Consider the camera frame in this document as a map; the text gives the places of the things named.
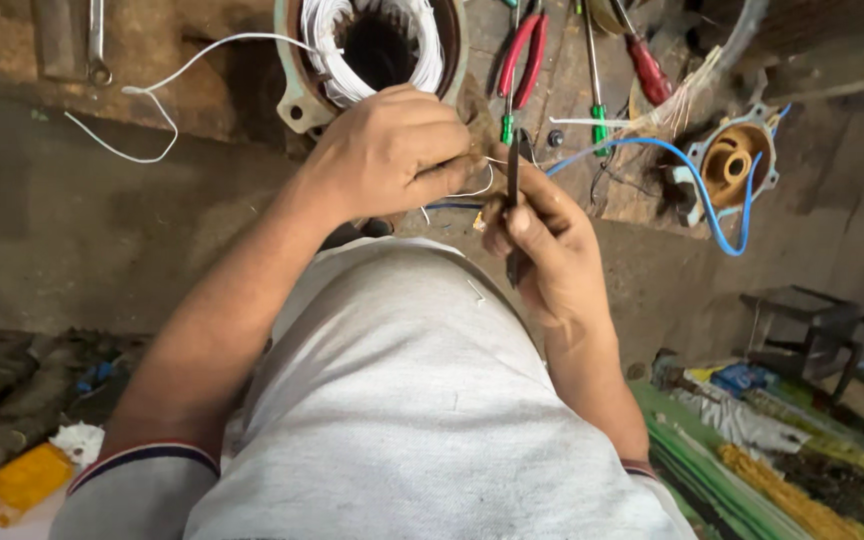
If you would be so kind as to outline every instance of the screwdriver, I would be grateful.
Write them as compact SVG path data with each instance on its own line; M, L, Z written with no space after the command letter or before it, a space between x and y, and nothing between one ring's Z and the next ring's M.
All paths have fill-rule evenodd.
M669 81L663 68L659 66L652 53L649 52L649 47L639 32L636 31L636 27L632 25L629 14L625 11L625 6L622 5L622 0L611 0L611 3L619 22L627 30L625 47L629 51L631 63L635 67L635 75L638 76L638 81L642 84L642 93L645 94L649 103L658 107L666 103L666 100L672 95L672 82Z
M585 19L585 46L588 50L588 73L592 78L592 118L595 120L606 119L606 105L602 103L602 94L599 90L599 70L595 65L595 42L593 41L593 12L589 9L589 0L581 0L584 6L583 15ZM609 130L605 126L592 126L592 143L598 144L605 141L609 136ZM605 158L612 148L599 148L595 155Z
M514 19L511 21L511 34L514 37L519 30L519 2L515 2ZM509 72L510 81L516 80L516 66L513 64ZM505 114L502 115L502 144L512 145L514 118L512 117L512 92L505 94Z

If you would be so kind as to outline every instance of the finger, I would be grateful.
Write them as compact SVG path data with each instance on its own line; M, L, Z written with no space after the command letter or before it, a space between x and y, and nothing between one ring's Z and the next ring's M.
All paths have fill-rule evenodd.
M455 108L447 104L411 97L401 101L395 99L389 103L377 104L372 110L375 119L385 126L420 127L439 123L462 125ZM406 139L412 139L411 132L408 133Z
M473 136L465 124L455 119L409 128L407 133L402 134L400 140L402 147L416 156L418 170L423 170L468 154ZM477 162L478 158L479 156L476 155L473 161Z
M386 103L413 99L439 103L439 96L432 92L423 92L422 90L416 89L411 82L399 84L398 86L390 86L383 89L379 94L382 95L382 101Z
M500 162L509 161L509 147L496 143L489 149L488 154ZM498 168L503 174L508 175L509 168L506 163L498 163ZM529 204L540 215L564 215L570 218L585 217L582 208L562 190L546 173L539 170L523 157L518 158L518 190L525 194Z
M431 169L418 173L405 186L405 196L412 208L421 207L455 193L477 172L479 160L472 155L455 157Z
M494 197L482 206L482 220L486 223L482 247L493 256L500 258L508 257L513 246L505 227L505 218L502 217L504 211L504 196Z
M402 84L396 84L395 86L386 86L382 88L378 92L375 92L374 95L377 96L390 96L392 94L398 94L400 92L409 92L414 91L416 86L412 82L402 82Z
M508 229L515 245L542 271L557 272L568 263L566 248L529 206L509 210Z

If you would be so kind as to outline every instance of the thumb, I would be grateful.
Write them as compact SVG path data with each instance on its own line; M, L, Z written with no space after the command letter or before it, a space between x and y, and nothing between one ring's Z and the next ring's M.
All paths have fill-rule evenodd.
M405 186L406 196L413 207L426 205L436 199L455 193L466 179L485 167L485 159L472 155L460 155L445 163L424 170Z
M568 263L566 248L552 235L532 208L517 205L509 210L507 221L509 236L535 266L545 271L553 271Z

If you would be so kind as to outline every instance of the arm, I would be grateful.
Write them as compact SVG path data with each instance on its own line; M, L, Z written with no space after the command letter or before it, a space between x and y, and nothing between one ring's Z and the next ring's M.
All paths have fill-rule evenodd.
M492 153L507 160L505 146ZM544 328L549 376L558 397L608 437L619 459L645 463L649 436L619 364L593 224L531 163L520 159L518 175L527 204L507 216L501 201L486 207L486 250L504 258L517 246L528 256L519 269L518 291Z
M177 439L217 460L235 398L326 236L356 217L400 212L458 190L474 166L464 155L469 146L455 110L411 84L386 88L341 115L162 327L112 413L102 455Z

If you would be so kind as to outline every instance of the gray t-shirt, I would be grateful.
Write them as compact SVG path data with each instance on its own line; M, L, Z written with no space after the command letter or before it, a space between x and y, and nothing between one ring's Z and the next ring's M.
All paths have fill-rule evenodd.
M694 537L458 251L320 253L272 336L221 474L181 442L120 452L75 480L52 538Z

